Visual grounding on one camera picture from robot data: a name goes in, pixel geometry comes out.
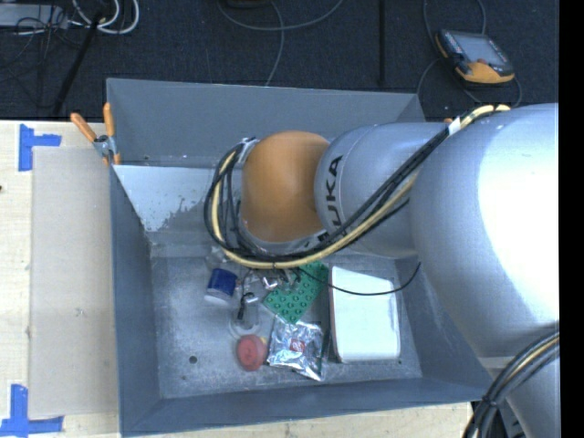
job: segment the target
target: green lego plate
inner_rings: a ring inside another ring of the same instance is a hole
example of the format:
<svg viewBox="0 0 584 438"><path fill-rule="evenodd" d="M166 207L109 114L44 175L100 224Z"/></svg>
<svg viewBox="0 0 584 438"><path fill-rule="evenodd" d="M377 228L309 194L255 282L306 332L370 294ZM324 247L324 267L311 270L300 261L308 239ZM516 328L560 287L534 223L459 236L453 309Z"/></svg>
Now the green lego plate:
<svg viewBox="0 0 584 438"><path fill-rule="evenodd" d="M278 287L263 302L267 308L292 324L302 318L329 281L329 269L320 262L300 266L300 269L304 272L300 272L299 280L295 281L291 290Z"/></svg>

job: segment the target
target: white box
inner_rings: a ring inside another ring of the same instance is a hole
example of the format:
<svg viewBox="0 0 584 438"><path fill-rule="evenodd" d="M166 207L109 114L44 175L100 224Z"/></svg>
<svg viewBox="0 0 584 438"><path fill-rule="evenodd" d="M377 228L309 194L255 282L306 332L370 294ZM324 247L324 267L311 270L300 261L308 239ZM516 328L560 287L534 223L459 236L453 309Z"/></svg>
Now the white box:
<svg viewBox="0 0 584 438"><path fill-rule="evenodd" d="M393 290L388 279L333 266L330 283L351 292ZM352 295L329 289L333 347L343 363L392 360L400 356L400 326L395 294Z"/></svg>

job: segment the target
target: gray bin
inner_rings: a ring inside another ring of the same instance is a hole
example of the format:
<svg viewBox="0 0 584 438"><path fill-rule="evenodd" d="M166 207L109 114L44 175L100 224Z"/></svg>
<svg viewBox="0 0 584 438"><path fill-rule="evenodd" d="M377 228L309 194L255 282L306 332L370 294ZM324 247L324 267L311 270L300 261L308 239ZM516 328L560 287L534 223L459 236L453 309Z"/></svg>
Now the gray bin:
<svg viewBox="0 0 584 438"><path fill-rule="evenodd" d="M123 160L110 168L122 435L469 402L485 393L491 379L443 311L423 268L397 294L398 359L341 364L331 357L322 382L268 366L244 371L225 313L202 301L210 275L204 253L212 240L202 230L200 207L178 209L162 229L145 225L164 199L160 193L153 198L157 183L167 183L175 171L177 177L189 169L211 173L244 137L294 129L332 140L364 125L424 121L415 95L111 78L107 96ZM188 193L191 185L182 186ZM367 258L346 250L326 263L365 269L398 286L417 259ZM307 317L326 325L327 290Z"/></svg>

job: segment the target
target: cardboard sheet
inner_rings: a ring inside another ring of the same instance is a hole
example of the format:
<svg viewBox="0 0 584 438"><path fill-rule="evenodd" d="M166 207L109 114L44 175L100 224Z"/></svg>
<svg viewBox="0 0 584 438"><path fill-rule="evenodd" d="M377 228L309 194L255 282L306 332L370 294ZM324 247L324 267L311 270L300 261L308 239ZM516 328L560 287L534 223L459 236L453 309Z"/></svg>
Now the cardboard sheet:
<svg viewBox="0 0 584 438"><path fill-rule="evenodd" d="M36 148L32 209L29 416L116 412L108 168Z"/></svg>

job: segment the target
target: handheld device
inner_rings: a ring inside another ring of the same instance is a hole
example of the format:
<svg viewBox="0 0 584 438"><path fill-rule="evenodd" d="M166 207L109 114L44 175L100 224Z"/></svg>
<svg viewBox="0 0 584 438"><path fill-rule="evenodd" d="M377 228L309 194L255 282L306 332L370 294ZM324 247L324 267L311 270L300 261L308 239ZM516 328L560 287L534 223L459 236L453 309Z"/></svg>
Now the handheld device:
<svg viewBox="0 0 584 438"><path fill-rule="evenodd" d="M442 29L434 38L454 75L469 88L501 86L515 77L506 53L485 34Z"/></svg>

